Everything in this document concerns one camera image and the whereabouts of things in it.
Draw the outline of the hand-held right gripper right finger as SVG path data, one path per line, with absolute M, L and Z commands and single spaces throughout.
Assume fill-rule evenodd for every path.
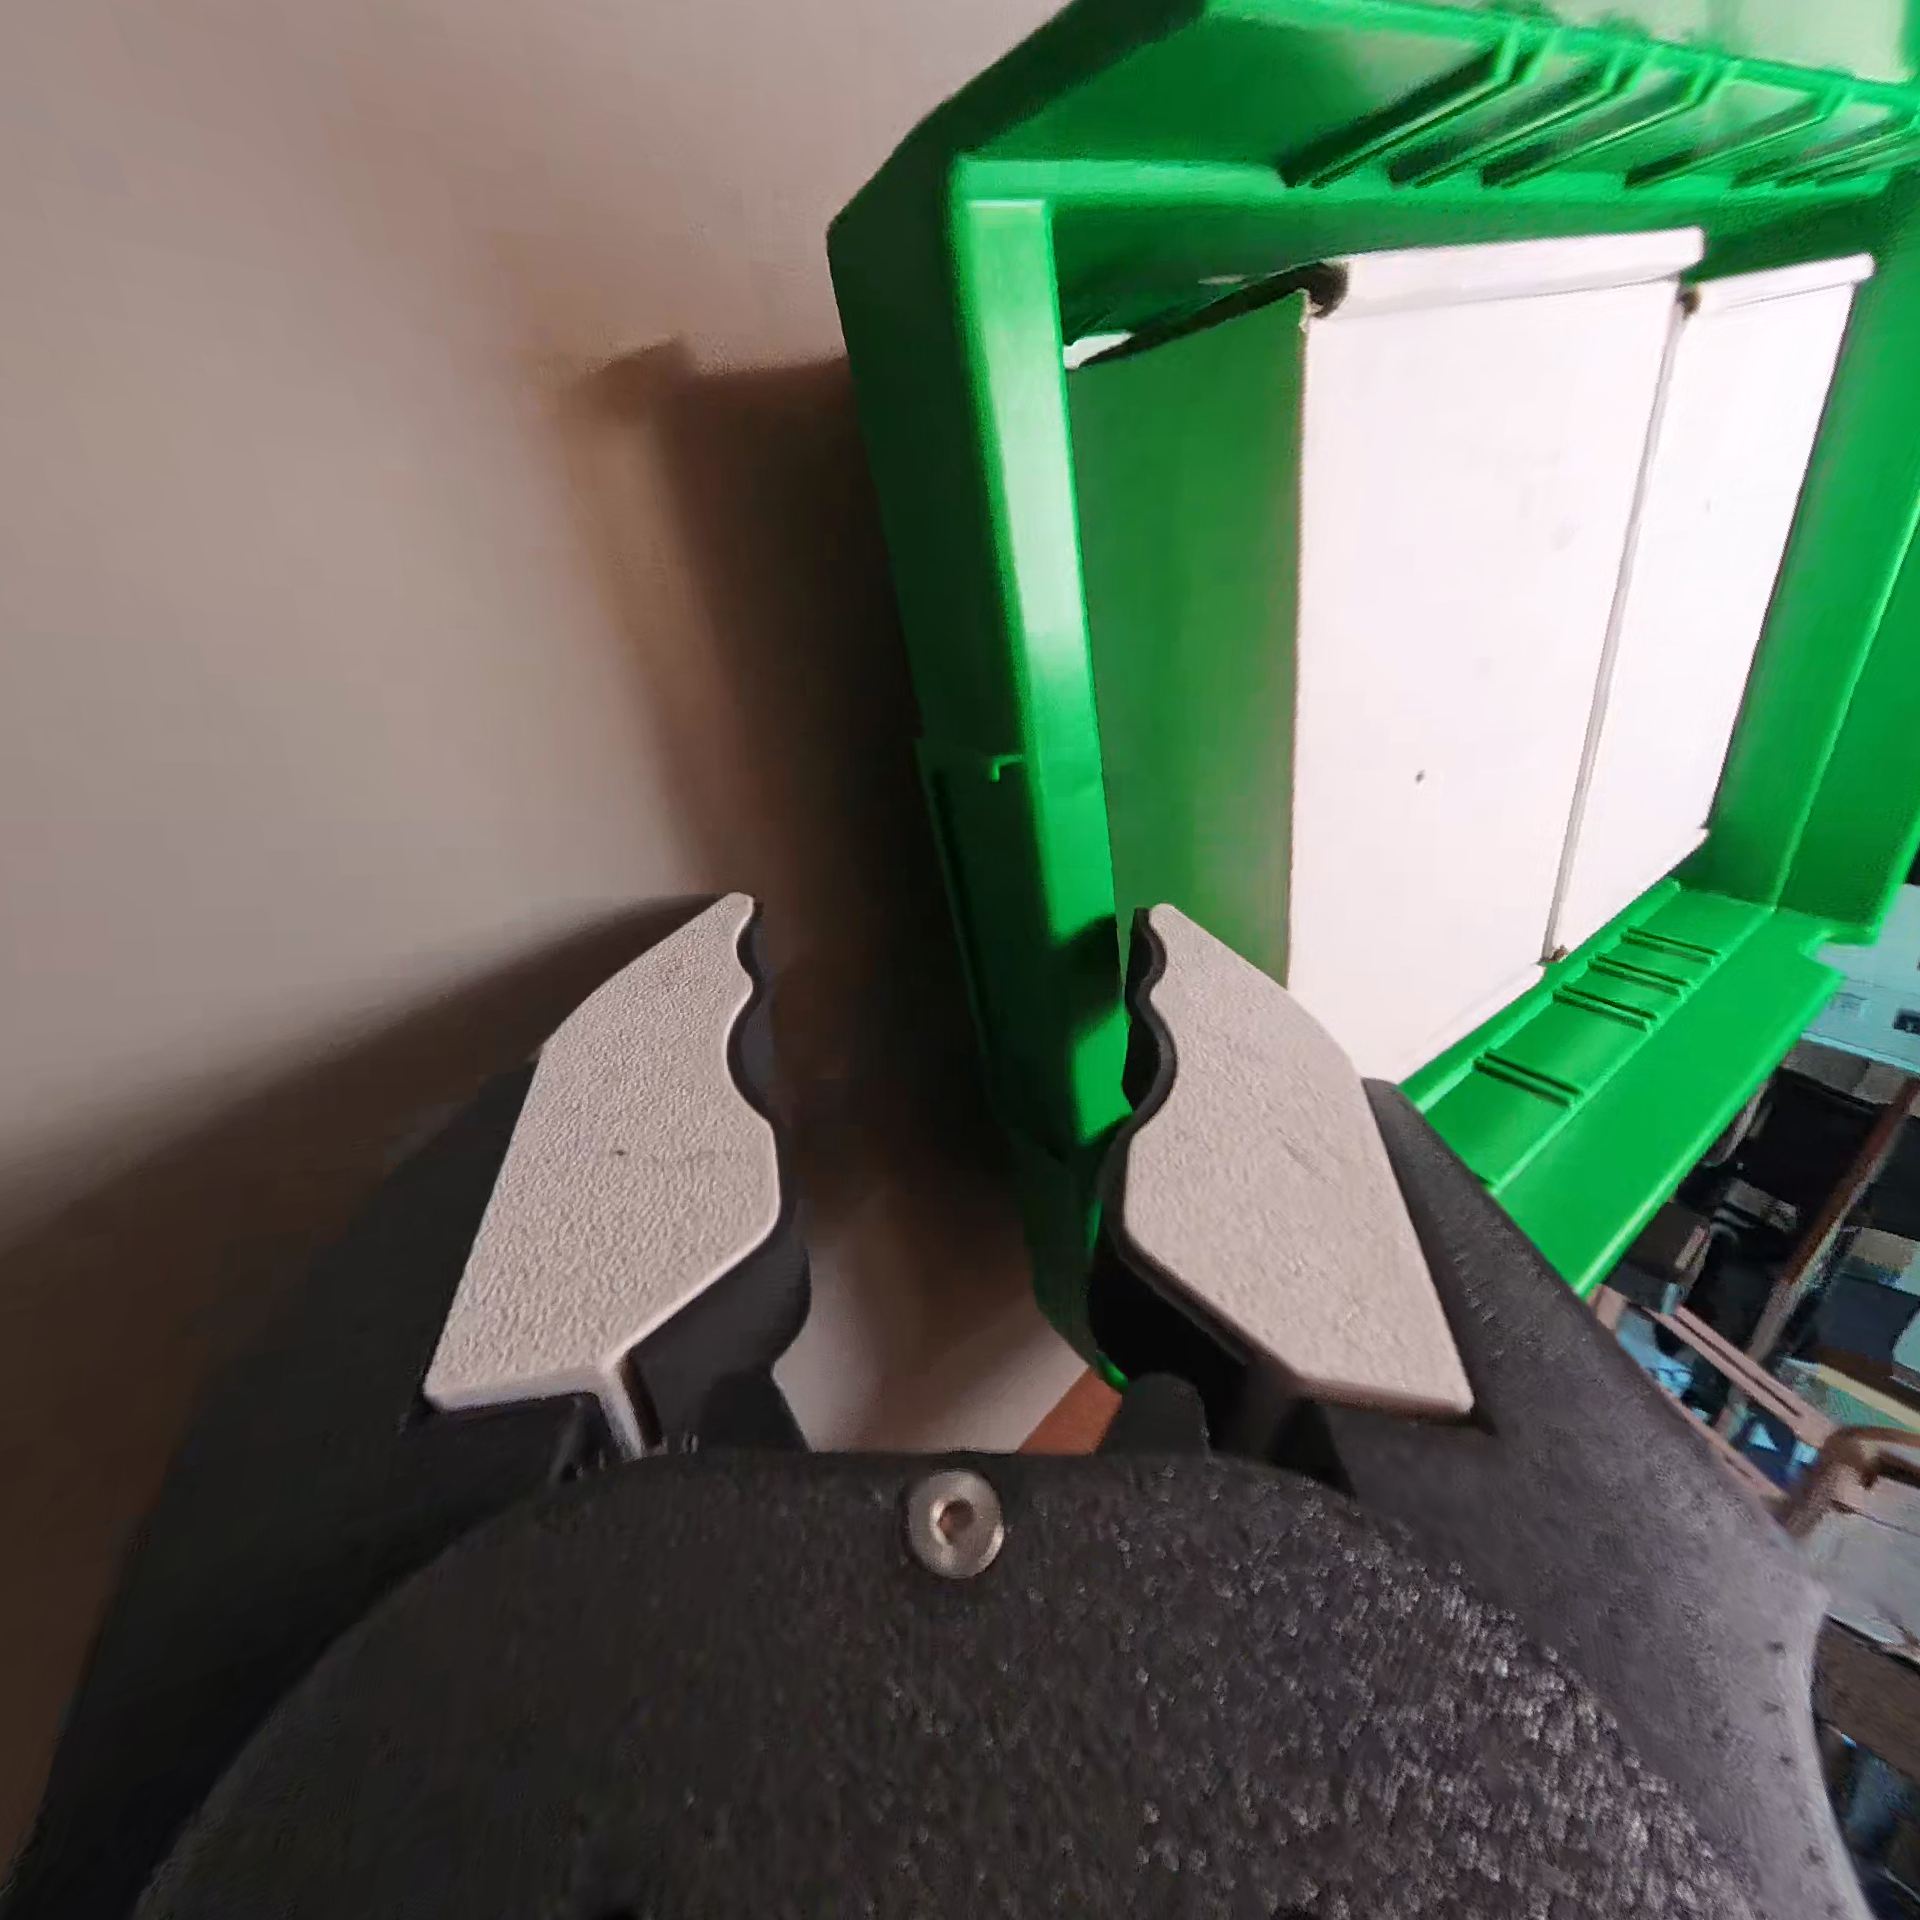
M 1187 1380 L 1234 1453 L 1292 1452 L 1328 1408 L 1466 1424 L 1470 1372 L 1349 1052 L 1170 902 L 1136 912 L 1125 1003 L 1099 1356 Z

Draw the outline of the grey desk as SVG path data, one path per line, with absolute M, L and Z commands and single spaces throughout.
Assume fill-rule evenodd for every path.
M 1084 1374 L 826 252 L 1055 10 L 4 4 L 4 1858 L 206 1382 L 677 906 L 763 906 L 806 1435 Z

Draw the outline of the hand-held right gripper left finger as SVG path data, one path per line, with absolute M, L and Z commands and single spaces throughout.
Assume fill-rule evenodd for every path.
M 588 1402 L 619 1453 L 796 1447 L 808 1256 L 771 1111 L 760 908 L 728 893 L 541 1044 L 422 1398 Z

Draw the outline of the green plastic bin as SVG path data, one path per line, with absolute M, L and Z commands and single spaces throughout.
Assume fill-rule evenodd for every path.
M 1127 944 L 1287 986 L 1304 324 L 1344 255 L 1871 253 L 1706 843 L 1399 1080 L 1578 1291 L 1915 855 L 1915 4 L 1070 4 L 837 214 L 919 764 L 1039 1308 L 1084 1356 Z

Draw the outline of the white cardboard mailer box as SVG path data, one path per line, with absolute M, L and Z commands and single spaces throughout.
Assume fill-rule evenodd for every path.
M 1536 980 L 1698 228 L 1344 255 L 1303 331 L 1287 987 L 1400 1080 Z
M 1552 890 L 1570 956 L 1707 839 L 1871 253 L 1682 287 Z

